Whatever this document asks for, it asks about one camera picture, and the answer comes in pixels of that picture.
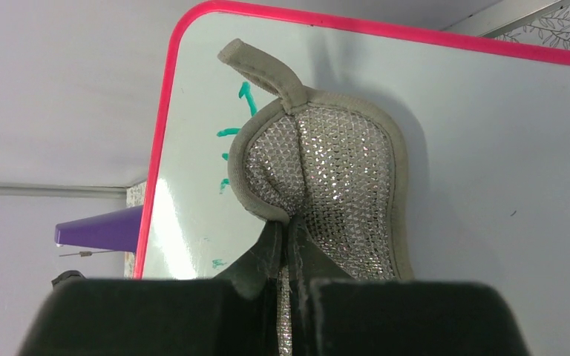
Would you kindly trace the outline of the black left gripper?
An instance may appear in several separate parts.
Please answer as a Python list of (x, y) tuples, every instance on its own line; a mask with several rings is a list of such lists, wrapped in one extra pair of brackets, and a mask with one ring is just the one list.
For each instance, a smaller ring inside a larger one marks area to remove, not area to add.
[(52, 289), (56, 289), (59, 286), (69, 282), (73, 282), (76, 280), (83, 280), (83, 279), (85, 279), (85, 276), (80, 271), (77, 270), (64, 271), (51, 280)]

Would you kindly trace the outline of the pink framed whiteboard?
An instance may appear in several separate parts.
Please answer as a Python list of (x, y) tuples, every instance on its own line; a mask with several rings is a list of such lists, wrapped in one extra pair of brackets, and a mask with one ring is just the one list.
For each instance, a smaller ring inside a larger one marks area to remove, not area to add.
[(570, 51), (235, 1), (168, 48), (134, 276), (212, 277), (263, 224), (223, 184), (250, 117), (217, 59), (241, 39), (304, 84), (368, 99), (407, 142), (407, 243), (421, 280), (493, 286), (533, 355), (570, 355)]

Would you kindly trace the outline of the grey round scrubber pad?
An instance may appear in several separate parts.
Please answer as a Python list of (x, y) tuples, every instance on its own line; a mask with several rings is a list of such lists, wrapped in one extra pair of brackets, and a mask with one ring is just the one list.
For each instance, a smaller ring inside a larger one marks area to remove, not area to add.
[(229, 149), (239, 203), (301, 232), (346, 277), (410, 280), (407, 146), (391, 116), (363, 99), (307, 87), (240, 39), (218, 58), (275, 96)]

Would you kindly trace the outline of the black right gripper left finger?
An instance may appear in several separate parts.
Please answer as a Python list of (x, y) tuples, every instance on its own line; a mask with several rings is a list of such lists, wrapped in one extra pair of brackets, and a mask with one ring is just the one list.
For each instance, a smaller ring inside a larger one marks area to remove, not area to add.
[(219, 274), (195, 280), (62, 281), (41, 307), (21, 355), (276, 355), (284, 227)]

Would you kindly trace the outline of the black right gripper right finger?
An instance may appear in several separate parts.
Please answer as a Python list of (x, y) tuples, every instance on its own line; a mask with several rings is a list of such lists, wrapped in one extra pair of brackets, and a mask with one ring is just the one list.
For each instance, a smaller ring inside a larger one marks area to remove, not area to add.
[(355, 280), (287, 229), (294, 355), (528, 355), (508, 304), (479, 283)]

